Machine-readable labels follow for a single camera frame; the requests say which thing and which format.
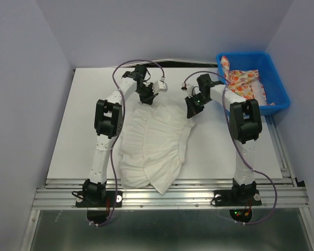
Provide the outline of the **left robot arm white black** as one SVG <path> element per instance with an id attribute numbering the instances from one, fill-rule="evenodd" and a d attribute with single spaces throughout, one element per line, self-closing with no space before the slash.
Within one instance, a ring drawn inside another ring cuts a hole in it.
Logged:
<path id="1" fill-rule="evenodd" d="M 148 69 L 144 65 L 136 65 L 133 71 L 123 74 L 110 96 L 96 103 L 94 128 L 97 143 L 91 171 L 82 186 L 81 199 L 84 202 L 94 206 L 106 202 L 107 166 L 114 143 L 122 131 L 126 99 L 137 93 L 142 103 L 150 105 L 158 95 L 153 84 L 145 80 L 146 74 Z"/>

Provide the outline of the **white ruffled skirt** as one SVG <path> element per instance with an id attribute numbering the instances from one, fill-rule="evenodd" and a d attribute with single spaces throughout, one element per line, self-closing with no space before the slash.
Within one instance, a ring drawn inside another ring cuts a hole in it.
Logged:
<path id="1" fill-rule="evenodd" d="M 122 134 L 122 186 L 139 189 L 151 185 L 165 194 L 185 162 L 187 141 L 194 126 L 186 110 L 172 100 L 136 106 Z"/>

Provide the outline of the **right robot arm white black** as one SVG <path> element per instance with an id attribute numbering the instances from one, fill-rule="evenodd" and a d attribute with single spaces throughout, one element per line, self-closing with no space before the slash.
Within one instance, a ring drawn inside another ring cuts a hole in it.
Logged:
<path id="1" fill-rule="evenodd" d="M 255 144 L 262 132 L 259 103 L 237 95 L 222 81 L 212 81 L 207 71 L 200 72 L 197 84 L 197 93 L 193 85 L 183 83 L 181 87 L 187 92 L 187 117 L 202 112 L 205 104 L 212 100 L 220 103 L 237 152 L 232 187 L 215 190 L 211 204 L 216 207 L 245 206 L 251 202 L 260 205 L 253 168 Z"/>

